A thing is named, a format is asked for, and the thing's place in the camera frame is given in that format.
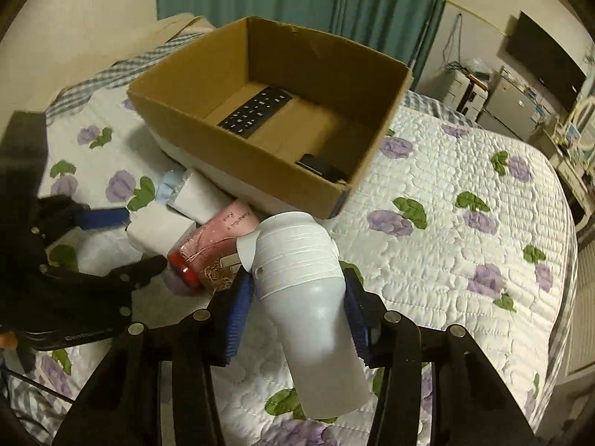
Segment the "silver bolt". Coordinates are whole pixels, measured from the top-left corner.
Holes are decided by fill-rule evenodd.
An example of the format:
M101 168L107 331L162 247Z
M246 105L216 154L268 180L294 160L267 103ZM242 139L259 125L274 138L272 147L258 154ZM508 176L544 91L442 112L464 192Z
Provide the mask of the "silver bolt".
M145 330L145 326L141 323L132 323L128 327L128 333L130 335L139 335L139 333L143 333L143 330Z
M450 333L455 337L464 337L465 336L465 329L460 325L453 325L450 328Z
M401 317L401 314L397 311L389 310L385 312L385 320L391 323L398 323L402 318L403 317Z
M208 311L206 308L199 308L192 314L192 318L197 321L208 320L210 318L210 311Z

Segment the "cardboard box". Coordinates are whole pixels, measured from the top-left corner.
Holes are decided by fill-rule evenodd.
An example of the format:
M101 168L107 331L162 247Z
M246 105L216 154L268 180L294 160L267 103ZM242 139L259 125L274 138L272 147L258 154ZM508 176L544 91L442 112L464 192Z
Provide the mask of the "cardboard box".
M376 50L313 29L247 17L205 35L128 90L164 150L270 213L338 214L377 151L410 71ZM293 98L248 138L218 124L267 86ZM346 174L296 164L309 153Z

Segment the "bed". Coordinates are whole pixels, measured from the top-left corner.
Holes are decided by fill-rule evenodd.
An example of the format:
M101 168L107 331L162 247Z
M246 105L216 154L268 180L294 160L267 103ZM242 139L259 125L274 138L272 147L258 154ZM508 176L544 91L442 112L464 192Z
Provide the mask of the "bed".
M157 187L166 172L180 170L152 138L126 89L201 36L175 38L65 89L46 112L49 159L40 195L68 193L93 207L122 206L135 199L141 178ZM388 308L418 325L468 328L536 429L562 361L576 276L572 218L544 156L409 92L370 173L325 226L341 260L359 269L365 288ZM53 263L96 275L140 258L123 229L74 230L49 250ZM133 317L163 326L208 300L172 295L156 278L134 292ZM39 353L32 378L75 398L108 347L104 341ZM360 410L325 422L306 419L274 327L255 303L237 357L212 374L228 444L355 446L367 441L382 370L366 370L370 400ZM38 441L50 444L68 404L7 381L11 407ZM430 440L431 392L426 366L419 445ZM163 431L164 444L171 444L171 425Z

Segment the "black flat screen tv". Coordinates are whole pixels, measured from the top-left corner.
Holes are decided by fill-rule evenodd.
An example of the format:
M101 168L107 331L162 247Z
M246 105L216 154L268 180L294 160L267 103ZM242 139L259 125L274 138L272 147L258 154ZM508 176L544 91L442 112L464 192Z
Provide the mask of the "black flat screen tv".
M531 72L566 109L572 109L585 74L548 33L521 13L506 51Z

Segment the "wall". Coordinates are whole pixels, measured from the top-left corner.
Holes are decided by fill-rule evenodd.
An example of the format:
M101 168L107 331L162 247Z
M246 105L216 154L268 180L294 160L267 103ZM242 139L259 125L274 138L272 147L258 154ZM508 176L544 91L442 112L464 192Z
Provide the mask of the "wall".
M465 10L460 10L449 3L445 6L417 91L423 93L427 90L432 79L441 71L442 49L446 44L454 18L459 12L463 13L462 60L479 57L487 61L495 70L499 70L506 64L528 79L529 84L534 85L534 78L527 75L518 62L505 55L503 51L504 34L514 21L511 17L517 18L522 11L547 31L589 77L589 67L584 62L584 56L593 41L581 22L558 0L449 1ZM456 59L456 52L452 53L450 59ZM588 78L584 88L590 88L591 83L592 78ZM552 107L557 106L557 102L548 95L547 91L539 88L538 90L544 94L546 101L551 103Z
M48 68L156 20L156 0L28 0L0 41L0 129Z

